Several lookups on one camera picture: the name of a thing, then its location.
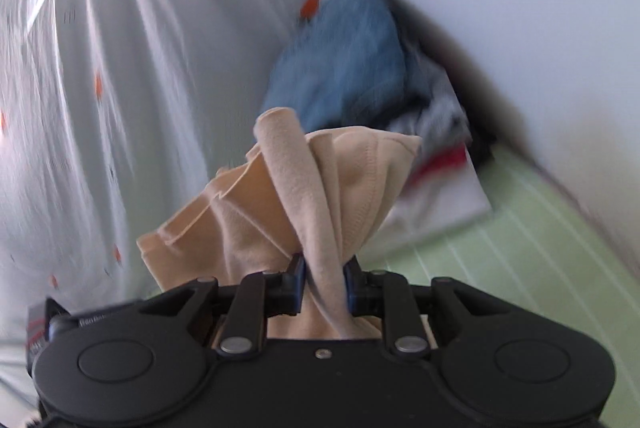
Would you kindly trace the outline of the green grid bed sheet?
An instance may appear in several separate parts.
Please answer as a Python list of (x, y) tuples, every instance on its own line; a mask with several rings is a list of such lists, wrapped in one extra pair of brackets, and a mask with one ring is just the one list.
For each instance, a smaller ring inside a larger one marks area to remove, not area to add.
[(638, 426), (638, 280), (577, 207), (510, 149), (495, 146), (480, 183), (487, 216), (360, 263), (416, 284), (455, 278), (596, 338), (616, 366), (602, 419)]

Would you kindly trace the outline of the folded white garment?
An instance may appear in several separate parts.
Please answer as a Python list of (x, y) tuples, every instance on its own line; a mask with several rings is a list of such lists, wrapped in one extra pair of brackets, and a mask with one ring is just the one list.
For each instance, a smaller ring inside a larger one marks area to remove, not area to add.
[(425, 178), (402, 190), (380, 229), (360, 249), (358, 258), (373, 261), (397, 249), (479, 219), (492, 211), (468, 150), (465, 167)]

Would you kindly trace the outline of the beige long sleeve shirt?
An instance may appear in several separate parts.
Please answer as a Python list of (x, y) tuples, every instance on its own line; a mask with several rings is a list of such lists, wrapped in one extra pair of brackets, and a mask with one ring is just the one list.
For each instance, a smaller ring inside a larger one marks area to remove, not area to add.
[(222, 285), (307, 268), (302, 311), (269, 320), (271, 338), (367, 339), (380, 329), (348, 311), (343, 267), (378, 231), (404, 187), (421, 141), (367, 127), (304, 133), (295, 112), (257, 118), (245, 164), (218, 171), (204, 190), (139, 237), (141, 257), (164, 291), (199, 277)]

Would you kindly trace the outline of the folded grey garment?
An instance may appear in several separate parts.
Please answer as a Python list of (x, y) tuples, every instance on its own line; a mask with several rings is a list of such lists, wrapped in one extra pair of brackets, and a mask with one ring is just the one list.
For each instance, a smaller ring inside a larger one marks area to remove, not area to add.
[(386, 129), (421, 139), (420, 156), (431, 159), (472, 140), (468, 117), (447, 77), (432, 86), (430, 100), (392, 119)]

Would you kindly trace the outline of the folded blue jeans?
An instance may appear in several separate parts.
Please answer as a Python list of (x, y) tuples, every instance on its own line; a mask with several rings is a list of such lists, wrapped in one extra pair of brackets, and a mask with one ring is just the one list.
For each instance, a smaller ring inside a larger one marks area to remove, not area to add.
[(311, 131), (384, 128), (429, 106), (446, 77), (404, 40), (387, 0), (326, 0), (270, 72), (260, 110), (294, 110)]

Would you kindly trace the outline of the grey printed bed sheet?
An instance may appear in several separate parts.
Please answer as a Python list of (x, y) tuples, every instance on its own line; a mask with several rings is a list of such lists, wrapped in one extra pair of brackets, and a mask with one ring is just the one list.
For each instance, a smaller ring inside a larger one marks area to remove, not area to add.
[(1, 0), (1, 421), (28, 308), (150, 296), (137, 240), (253, 142), (305, 0)]

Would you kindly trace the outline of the folded red striped garment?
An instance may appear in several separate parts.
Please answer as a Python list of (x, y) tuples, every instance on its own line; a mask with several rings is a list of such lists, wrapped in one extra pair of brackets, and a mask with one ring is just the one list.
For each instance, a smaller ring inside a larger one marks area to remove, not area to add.
[(431, 159), (421, 162), (409, 176), (407, 180), (407, 187), (420, 185), (421, 181), (425, 178), (463, 168), (467, 162), (468, 155), (466, 155), (465, 145), (456, 145), (454, 148), (442, 151)]

